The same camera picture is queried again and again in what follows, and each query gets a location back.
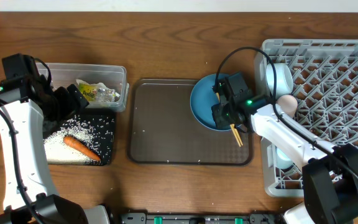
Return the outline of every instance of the chopsticks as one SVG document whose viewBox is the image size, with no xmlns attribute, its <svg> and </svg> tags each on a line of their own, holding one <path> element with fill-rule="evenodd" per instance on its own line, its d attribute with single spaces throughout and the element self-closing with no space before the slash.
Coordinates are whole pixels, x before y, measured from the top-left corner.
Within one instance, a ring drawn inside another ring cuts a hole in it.
<svg viewBox="0 0 358 224">
<path fill-rule="evenodd" d="M 221 98 L 219 97 L 219 93 L 216 93 L 216 96 L 217 96 L 218 100 L 221 101 Z M 230 128 L 231 128 L 231 131 L 233 132 L 234 137 L 236 138 L 236 141 L 237 141 L 239 147 L 243 146 L 241 138 L 240 138 L 240 134 L 237 131 L 237 129 L 234 127 L 234 124 L 230 124 Z"/>
</svg>

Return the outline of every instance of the gray tray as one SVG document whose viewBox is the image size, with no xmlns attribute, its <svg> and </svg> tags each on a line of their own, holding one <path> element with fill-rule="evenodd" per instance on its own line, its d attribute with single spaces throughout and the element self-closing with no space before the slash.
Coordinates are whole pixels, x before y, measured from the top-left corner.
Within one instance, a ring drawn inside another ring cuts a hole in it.
<svg viewBox="0 0 358 224">
<path fill-rule="evenodd" d="M 141 164 L 244 166 L 253 158 L 252 136 L 213 131 L 190 109 L 197 80 L 143 79 L 135 84 L 128 156 Z"/>
</svg>

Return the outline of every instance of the white mug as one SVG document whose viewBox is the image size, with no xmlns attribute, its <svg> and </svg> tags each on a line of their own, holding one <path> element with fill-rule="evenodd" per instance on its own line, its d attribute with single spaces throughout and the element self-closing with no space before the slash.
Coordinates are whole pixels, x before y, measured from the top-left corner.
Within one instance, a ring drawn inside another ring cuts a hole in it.
<svg viewBox="0 0 358 224">
<path fill-rule="evenodd" d="M 276 99 L 278 99 L 292 92 L 293 82 L 290 68 L 285 63 L 275 63 L 274 67 L 277 74 Z M 268 64 L 266 67 L 266 80 L 268 88 L 273 94 L 274 74 L 271 64 Z"/>
</svg>

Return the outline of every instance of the white wall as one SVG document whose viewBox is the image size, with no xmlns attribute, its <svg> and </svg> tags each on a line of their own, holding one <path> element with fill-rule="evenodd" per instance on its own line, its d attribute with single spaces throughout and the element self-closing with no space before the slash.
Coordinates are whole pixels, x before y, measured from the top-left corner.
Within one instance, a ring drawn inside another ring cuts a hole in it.
<svg viewBox="0 0 358 224">
<path fill-rule="evenodd" d="M 358 12 L 358 0 L 0 0 L 0 11 Z"/>
</svg>

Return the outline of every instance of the wooden table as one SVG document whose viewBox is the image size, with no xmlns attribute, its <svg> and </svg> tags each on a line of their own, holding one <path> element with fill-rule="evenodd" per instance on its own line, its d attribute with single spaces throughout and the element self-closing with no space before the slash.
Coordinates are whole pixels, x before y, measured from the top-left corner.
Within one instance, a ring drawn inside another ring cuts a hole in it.
<svg viewBox="0 0 358 224">
<path fill-rule="evenodd" d="M 297 13 L 39 13 L 0 12 L 1 58 L 18 52 L 45 62 L 122 65 L 132 86 L 140 78 L 202 78 L 233 49 L 265 39 L 358 39 L 358 14 Z M 241 52 L 223 71 L 254 82 L 254 52 Z M 133 89 L 117 116 L 115 160 L 109 166 L 50 166 L 60 195 L 90 208 L 117 211 L 284 212 L 301 200 L 265 193 L 259 137 L 245 167 L 142 166 L 126 157 Z M 4 198 L 0 140 L 0 213 Z"/>
</svg>

